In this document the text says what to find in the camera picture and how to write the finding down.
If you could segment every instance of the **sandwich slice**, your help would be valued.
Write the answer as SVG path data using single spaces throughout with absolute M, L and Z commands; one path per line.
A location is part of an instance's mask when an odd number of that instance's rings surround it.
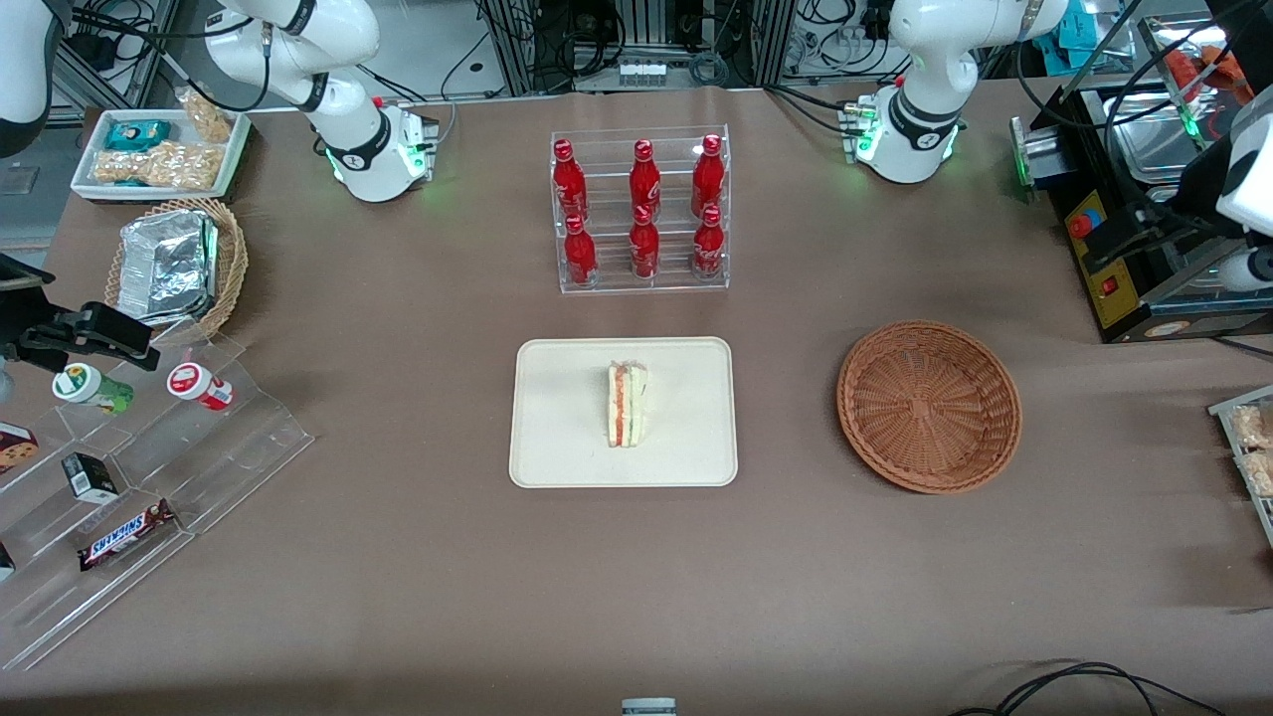
M 610 364 L 610 447 L 636 447 L 645 429 L 645 366 Z

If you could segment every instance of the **empty wicker basket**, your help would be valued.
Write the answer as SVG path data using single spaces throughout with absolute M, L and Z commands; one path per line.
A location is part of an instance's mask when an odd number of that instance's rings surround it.
M 216 222 L 216 303 L 199 320 L 199 327 L 205 334 L 213 335 L 229 320 L 234 304 L 238 303 L 239 290 L 243 288 L 243 276 L 247 274 L 247 243 L 243 240 L 243 229 L 239 228 L 234 214 L 215 199 L 165 201 L 146 211 L 146 215 L 177 209 L 202 209 Z M 120 248 L 115 252 L 115 262 L 111 264 L 111 275 L 106 280 L 106 303 L 108 306 L 116 306 L 120 302 L 120 266 L 122 264 L 123 242 L 120 242 Z M 157 333 L 162 330 L 163 326 L 155 329 Z
M 1021 441 L 1021 399 L 998 358 L 961 330 L 903 321 L 853 347 L 836 386 L 840 427 L 886 479 L 932 494 L 980 487 Z

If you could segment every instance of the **snickers bar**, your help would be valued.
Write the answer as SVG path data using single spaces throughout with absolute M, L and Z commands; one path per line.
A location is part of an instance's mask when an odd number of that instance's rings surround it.
M 168 507 L 167 499 L 151 505 L 145 512 L 120 525 L 111 534 L 93 543 L 93 547 L 79 550 L 80 572 L 85 572 L 120 554 L 134 543 L 153 533 L 159 525 L 173 520 L 176 515 Z

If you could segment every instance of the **red button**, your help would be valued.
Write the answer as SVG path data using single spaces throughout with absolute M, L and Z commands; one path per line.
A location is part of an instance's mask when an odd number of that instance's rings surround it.
M 1090 233 L 1092 233 L 1092 218 L 1087 214 L 1080 214 L 1074 217 L 1074 220 L 1069 222 L 1069 236 L 1083 238 Z

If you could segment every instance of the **acrylic bottle rack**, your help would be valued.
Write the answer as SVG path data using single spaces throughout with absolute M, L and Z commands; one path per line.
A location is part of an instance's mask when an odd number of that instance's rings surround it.
M 690 211 L 694 189 L 694 164 L 703 153 L 703 138 L 721 135 L 721 161 L 724 162 L 724 186 L 721 190 L 721 228 L 724 247 L 721 271 L 700 280 L 690 270 L 694 256 L 694 232 L 699 219 Z M 624 129 L 600 131 L 558 131 L 552 141 L 569 139 L 574 158 L 583 169 L 588 187 L 588 220 L 586 228 L 597 246 L 597 283 L 577 285 L 570 280 L 565 260 L 565 215 L 556 200 L 552 183 L 552 145 L 549 144 L 549 197 L 552 203 L 554 238 L 558 254 L 558 280 L 561 293 L 643 293 L 652 290 L 719 290 L 729 287 L 729 127 L 704 125 L 690 127 Z M 654 220 L 659 233 L 658 273 L 651 279 L 631 271 L 631 248 L 628 232 L 633 226 L 631 194 L 628 177 L 633 168 L 633 145 L 638 139 L 654 144 L 654 163 L 661 177 L 661 209 Z

